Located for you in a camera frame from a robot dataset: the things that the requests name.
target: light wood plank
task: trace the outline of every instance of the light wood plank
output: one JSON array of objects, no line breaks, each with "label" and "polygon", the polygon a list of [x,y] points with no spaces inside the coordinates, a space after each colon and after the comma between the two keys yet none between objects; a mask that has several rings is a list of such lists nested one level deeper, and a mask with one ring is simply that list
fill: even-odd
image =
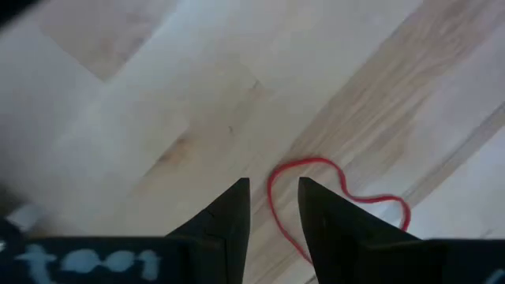
[{"label": "light wood plank", "polygon": [[41,28],[102,80],[110,79],[151,37],[176,0],[53,0]]},{"label": "light wood plank", "polygon": [[421,2],[302,2],[273,44],[244,63],[266,88],[329,99]]},{"label": "light wood plank", "polygon": [[505,129],[462,164],[413,209],[420,237],[503,238]]},{"label": "light wood plank", "polygon": [[211,113],[216,98],[240,78],[236,56],[221,53],[217,44],[228,5],[220,13],[207,13],[216,8],[208,2],[178,6],[42,155],[12,177],[13,190],[45,210],[55,234],[97,234],[100,216],[113,212],[186,127]]},{"label": "light wood plank", "polygon": [[0,36],[0,179],[11,189],[99,97],[103,83],[40,33],[35,9]]},{"label": "light wood plank", "polygon": [[[432,170],[415,183],[403,194],[411,207],[417,206],[429,194],[434,192],[440,185],[466,161],[475,155],[479,149],[491,139],[505,125],[505,103],[502,103],[485,121],[482,122],[465,140],[460,147],[456,148],[449,156],[434,166]],[[396,210],[387,210],[383,217],[390,221],[399,218]]]},{"label": "light wood plank", "polygon": [[[385,175],[388,168],[396,165],[396,168],[401,169],[409,165],[413,157],[425,155],[419,152],[410,157],[413,152],[409,150],[412,148],[407,147],[410,146],[408,144],[403,145],[408,151],[395,151],[396,148],[413,138],[444,130],[442,127],[435,127],[433,122],[437,118],[445,119],[447,112],[443,108],[433,110],[429,106],[441,102],[450,104],[463,99],[462,103],[449,112],[454,114],[473,102],[469,93],[458,97],[454,92],[445,95],[442,90],[452,86],[451,72],[475,52],[499,25],[503,11],[501,8],[499,2],[425,3],[382,45],[343,90],[335,95],[309,129],[299,136],[285,159],[308,153],[324,153],[333,157],[346,153],[342,159],[349,163],[344,164],[352,177],[351,185],[362,192],[383,190],[379,187],[367,187]],[[458,41],[454,45],[447,39]],[[252,70],[251,78],[260,74],[257,71],[255,73],[254,68]],[[462,80],[472,75],[474,73],[464,75]],[[308,86],[312,87],[317,80],[308,77],[305,82],[309,82]],[[293,91],[293,86],[300,88],[288,95],[288,91]],[[225,133],[229,131],[228,126],[236,114],[222,117],[216,115],[216,118],[211,116],[205,119],[205,127],[191,128],[187,137],[167,153],[169,158],[158,163],[144,179],[137,190],[139,193],[118,211],[113,217],[114,222],[105,222],[118,224],[118,227],[106,227],[111,232],[121,234],[163,234],[168,228],[174,228],[190,218],[198,208],[215,198],[232,182],[232,177],[247,175],[252,178],[255,192],[252,197],[254,214],[245,281],[309,280],[312,277],[312,268],[300,261],[289,243],[279,236],[265,207],[264,188],[258,179],[264,179],[267,169],[279,159],[279,152],[286,149],[286,142],[289,144],[298,129],[306,126],[311,107],[317,110],[317,105],[324,105],[325,99],[324,96],[317,95],[314,105],[307,106],[303,103],[306,102],[306,97],[302,95],[308,91],[306,87],[282,81],[279,85],[271,84],[271,88],[265,88],[262,80],[259,80],[254,88],[263,89],[260,91],[263,95],[258,95],[257,101],[252,103],[254,110],[246,111],[251,116],[245,120],[245,124],[238,128],[232,127],[235,133],[233,143],[228,142],[230,134]],[[320,90],[322,88],[317,89],[316,94],[323,94]],[[248,95],[244,94],[249,92],[243,91],[242,95],[234,99],[247,98]],[[225,99],[216,105],[237,107],[234,103],[226,103],[234,101],[231,95],[225,95],[223,98]],[[496,93],[486,95],[482,109],[458,125],[461,133],[448,133],[448,136],[452,134],[454,137],[450,137],[451,140],[436,150],[442,153],[451,151],[464,140],[465,133],[471,133],[486,115],[493,111],[493,106],[502,101],[503,98],[497,97]],[[308,109],[306,116],[300,115],[302,108]],[[342,118],[345,122],[351,121],[351,124],[344,126]],[[411,129],[414,122],[418,122],[417,128]],[[420,164],[424,170],[429,170],[437,161],[425,160]],[[415,171],[418,165],[414,164],[407,171],[411,175],[409,178],[400,179],[407,188],[412,179],[415,179],[415,174],[422,175]],[[336,183],[331,177],[333,173],[323,168],[309,173],[316,173],[316,177],[321,181],[331,181],[328,185]],[[386,175],[386,179],[394,181],[402,173],[394,172],[393,175]],[[195,175],[201,180],[195,181]],[[276,188],[276,197],[283,219],[288,227],[295,231],[295,235],[301,238],[294,193],[295,180],[294,175],[288,175],[284,181],[281,179],[280,186]],[[178,187],[168,189],[168,185]]]},{"label": "light wood plank", "polygon": [[[346,76],[349,76],[366,60],[380,41],[393,31],[395,25],[399,24],[406,17],[409,9],[413,9],[416,4],[417,2],[404,2],[403,8],[395,10],[394,13],[389,9],[376,11],[378,17],[387,18],[387,24],[377,27],[368,22],[369,17],[374,13],[366,15],[365,11],[369,11],[366,7],[362,7],[357,14],[364,13],[366,17],[363,16],[364,20],[355,21],[353,27],[348,26],[346,32],[349,33],[357,25],[362,26],[364,31],[360,37],[366,44],[360,52],[355,53],[352,61],[340,66],[338,70],[327,70],[321,66],[318,71],[321,74],[327,73],[326,77],[334,77],[335,83],[321,85],[322,88],[314,89],[320,81],[310,76],[307,81],[311,81],[311,84],[303,88],[297,84],[287,85],[286,88],[277,88],[273,85],[273,88],[266,88],[260,80],[256,87],[251,87],[252,85],[247,83],[241,87],[242,89],[231,89],[223,93],[223,96],[215,103],[208,104],[217,109],[210,111],[209,107],[203,110],[205,115],[198,115],[198,119],[191,119],[192,124],[188,131],[165,154],[166,158],[162,159],[146,176],[131,200],[127,200],[122,208],[111,219],[104,221],[96,231],[101,234],[165,234],[196,214],[200,208],[212,201],[240,176],[250,177],[253,190],[263,192],[262,180],[279,161],[292,140],[323,107],[331,97],[332,91],[345,82]],[[325,9],[335,9],[330,2],[321,1],[317,5],[316,10],[313,11],[316,14],[310,17],[317,18],[316,16]],[[342,15],[353,13],[352,5],[349,3],[346,5],[335,11]],[[288,20],[283,23],[297,22],[305,25],[306,29],[310,29],[314,23],[307,22],[306,17],[306,14],[288,15]],[[321,32],[331,30],[339,25],[338,19],[339,17],[334,14],[325,13],[317,28]],[[374,29],[371,32],[365,32],[367,27]],[[371,40],[367,40],[370,34],[374,36]],[[262,37],[259,38],[260,42],[267,41]],[[308,43],[311,40],[313,38],[310,37],[300,39],[301,43]],[[334,56],[340,56],[339,51],[342,48],[348,52],[353,49],[345,44],[335,44],[332,46],[333,49],[328,48],[328,52]],[[308,45],[307,47],[311,54],[317,52],[320,46]],[[249,59],[256,56],[254,50],[238,51],[238,53],[247,69]],[[254,82],[257,74],[259,73],[252,72],[244,76],[243,80]],[[310,104],[307,104],[307,94],[312,94]],[[259,202],[262,200],[263,198],[254,201],[254,210],[263,206]],[[290,247],[282,238],[279,238],[269,218],[268,216],[265,226],[261,223],[253,225],[256,231],[250,242],[251,249],[245,281],[271,282],[273,279],[283,279],[279,281],[306,282],[312,277],[313,269],[294,254],[289,259],[284,258],[285,252],[289,251]],[[274,243],[264,241],[270,236],[275,236]],[[265,245],[278,248],[279,253],[275,255],[275,249],[268,249],[268,253],[265,253],[264,249],[255,249]]]},{"label": "light wood plank", "polygon": [[[504,8],[500,1],[425,2],[335,95],[284,160],[324,155],[345,167],[358,194],[405,192],[504,100],[497,87],[503,74],[496,61],[502,56],[503,37],[501,31],[493,35],[503,22]],[[498,67],[491,71],[492,61]],[[293,170],[275,187],[282,220],[300,240],[296,177],[310,176],[338,188],[328,168],[309,169]],[[253,200],[264,202],[264,193],[257,192]],[[365,208],[379,214],[388,205]],[[261,231],[271,216],[266,203],[255,209],[252,227]],[[272,257],[288,258],[293,249],[283,241],[265,233],[265,245],[251,257],[261,261],[262,254],[271,256],[269,249],[276,248]],[[279,256],[279,247],[286,250],[284,256]]]}]

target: wooden floor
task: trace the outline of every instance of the wooden floor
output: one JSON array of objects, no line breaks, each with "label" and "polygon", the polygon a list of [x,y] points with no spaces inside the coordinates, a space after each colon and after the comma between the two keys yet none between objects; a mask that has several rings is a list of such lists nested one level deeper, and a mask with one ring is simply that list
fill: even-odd
[{"label": "wooden floor", "polygon": [[[354,194],[403,196],[418,237],[505,237],[504,0],[82,3],[0,35],[0,178],[50,234],[163,235],[250,177],[245,283],[313,283],[265,180],[322,155]],[[299,176],[339,181],[278,180],[303,241]]]}]

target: wood grain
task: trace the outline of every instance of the wood grain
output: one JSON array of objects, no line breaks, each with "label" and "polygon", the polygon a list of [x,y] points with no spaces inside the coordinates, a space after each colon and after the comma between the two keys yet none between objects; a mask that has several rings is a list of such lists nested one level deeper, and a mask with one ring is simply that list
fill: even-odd
[{"label": "wood grain", "polygon": [[98,78],[107,80],[149,40],[175,0],[54,0],[41,28]]},{"label": "wood grain", "polygon": [[[0,66],[12,83],[0,130],[15,138],[0,144],[0,177],[46,210],[48,234],[164,235],[249,177],[244,283],[317,283],[264,188],[307,155],[343,166],[358,195],[404,196],[419,237],[505,233],[503,0],[55,0],[42,12],[0,38],[20,59]],[[60,71],[37,75],[50,65]],[[324,166],[277,180],[275,206],[305,245],[298,176],[339,183]],[[363,208],[399,219],[395,205]]]}]

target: red string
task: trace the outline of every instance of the red string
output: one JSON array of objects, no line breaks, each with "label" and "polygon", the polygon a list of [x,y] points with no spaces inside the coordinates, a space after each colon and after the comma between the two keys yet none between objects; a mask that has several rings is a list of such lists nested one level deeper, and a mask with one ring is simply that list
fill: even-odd
[{"label": "red string", "polygon": [[267,181],[267,194],[268,194],[268,205],[270,206],[271,213],[274,215],[274,220],[275,223],[277,223],[277,227],[281,231],[282,235],[296,248],[298,253],[307,260],[310,264],[312,264],[312,261],[310,260],[309,255],[304,251],[304,249],[301,247],[300,244],[298,244],[293,237],[291,237],[290,233],[286,229],[284,229],[284,225],[280,222],[279,217],[277,216],[277,212],[275,211],[274,207],[274,201],[271,197],[271,188],[274,184],[275,179],[285,170],[297,167],[297,166],[303,166],[303,165],[309,165],[312,163],[324,163],[329,166],[332,166],[336,171],[337,175],[339,176],[340,180],[340,187],[342,188],[342,192],[344,193],[344,196],[349,198],[350,200],[354,202],[358,202],[361,204],[374,204],[378,202],[384,202],[384,201],[397,201],[402,205],[402,210],[403,210],[403,220],[400,225],[400,228],[404,231],[407,231],[407,228],[409,227],[410,224],[410,207],[407,202],[404,201],[403,198],[394,196],[391,194],[384,194],[380,196],[367,196],[367,197],[359,197],[359,196],[353,196],[350,194],[349,189],[347,189],[347,181],[346,181],[346,175],[344,174],[344,171],[337,166],[337,164],[333,163],[329,159],[325,158],[319,158],[319,157],[313,157],[313,158],[305,158],[305,159],[300,159],[292,162],[288,162],[285,164],[282,164],[280,166],[277,166],[270,174],[270,177],[268,177]]}]

